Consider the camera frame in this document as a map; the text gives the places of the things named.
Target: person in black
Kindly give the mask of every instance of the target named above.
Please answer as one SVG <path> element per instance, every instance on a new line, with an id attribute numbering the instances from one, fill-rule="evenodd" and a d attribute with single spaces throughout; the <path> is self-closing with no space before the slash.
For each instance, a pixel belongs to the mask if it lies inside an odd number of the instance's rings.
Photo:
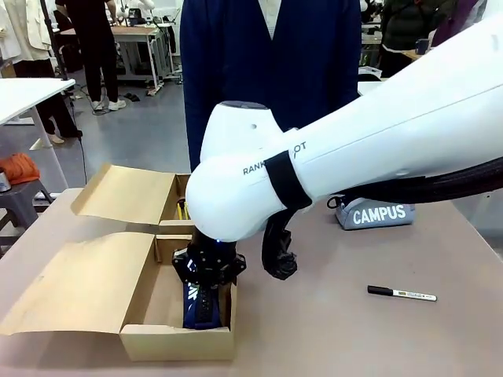
<path id="1" fill-rule="evenodd" d="M 116 69 L 116 44 L 105 12 L 105 4 L 112 21 L 116 22 L 116 4 L 113 0 L 56 0 L 57 10 L 68 16 L 80 41 L 86 82 L 94 110 L 103 109 L 101 74 L 107 89 L 108 108 L 112 111 L 126 106 L 119 99 Z"/>
<path id="2" fill-rule="evenodd" d="M 385 0 L 379 69 L 389 78 L 412 63 L 403 51 L 416 49 L 453 12 L 458 0 Z"/>

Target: gray pouch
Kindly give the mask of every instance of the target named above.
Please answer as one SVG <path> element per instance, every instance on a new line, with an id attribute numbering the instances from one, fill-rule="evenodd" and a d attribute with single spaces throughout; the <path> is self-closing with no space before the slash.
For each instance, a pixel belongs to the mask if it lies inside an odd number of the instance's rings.
<path id="1" fill-rule="evenodd" d="M 408 225 L 416 218 L 416 206 L 356 199 L 337 207 L 336 217 L 344 230 Z"/>

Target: cardboard box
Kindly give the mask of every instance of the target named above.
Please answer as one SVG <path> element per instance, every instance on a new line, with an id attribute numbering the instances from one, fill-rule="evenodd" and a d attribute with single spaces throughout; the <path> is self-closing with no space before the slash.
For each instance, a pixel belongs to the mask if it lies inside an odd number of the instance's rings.
<path id="1" fill-rule="evenodd" d="M 182 328 L 182 282 L 171 256 L 185 248 L 190 238 L 121 232 L 69 243 L 10 310 L 0 332 L 118 334 L 133 361 L 231 359 L 235 285 L 220 291 L 224 328 Z"/>
<path id="2" fill-rule="evenodd" d="M 72 204 L 77 215 L 159 226 L 158 234 L 191 234 L 192 220 L 179 220 L 177 202 L 185 197 L 190 174 L 106 164 Z"/>

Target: marker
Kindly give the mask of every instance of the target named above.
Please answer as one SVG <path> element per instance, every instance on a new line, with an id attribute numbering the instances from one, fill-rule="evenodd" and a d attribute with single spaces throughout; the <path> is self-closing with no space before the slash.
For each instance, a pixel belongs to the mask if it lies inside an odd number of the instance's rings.
<path id="1" fill-rule="evenodd" d="M 374 287 L 373 285 L 367 286 L 367 292 L 369 292 L 372 295 L 395 296 L 402 298 L 412 298 L 414 300 L 423 300 L 423 301 L 437 301 L 437 296 L 434 295 L 425 295 L 423 293 L 415 293 L 407 291 L 397 291 L 396 289 L 390 289 L 385 287 Z"/>

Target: white sneaker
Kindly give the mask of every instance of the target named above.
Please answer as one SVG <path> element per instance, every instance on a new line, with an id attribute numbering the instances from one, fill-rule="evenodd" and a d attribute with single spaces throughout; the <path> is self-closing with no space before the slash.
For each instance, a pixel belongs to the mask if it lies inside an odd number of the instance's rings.
<path id="1" fill-rule="evenodd" d="M 64 143 L 64 140 L 61 139 L 56 134 L 47 134 L 47 136 L 49 137 L 50 142 L 53 144 L 63 144 Z"/>
<path id="2" fill-rule="evenodd" d="M 96 112 L 103 110 L 103 101 L 93 101 L 93 110 Z"/>
<path id="3" fill-rule="evenodd" d="M 111 102 L 108 104 L 108 110 L 111 110 L 113 112 L 116 112 L 117 110 L 120 110 L 121 108 L 126 107 L 126 101 L 123 100 L 117 100 L 117 102 Z"/>

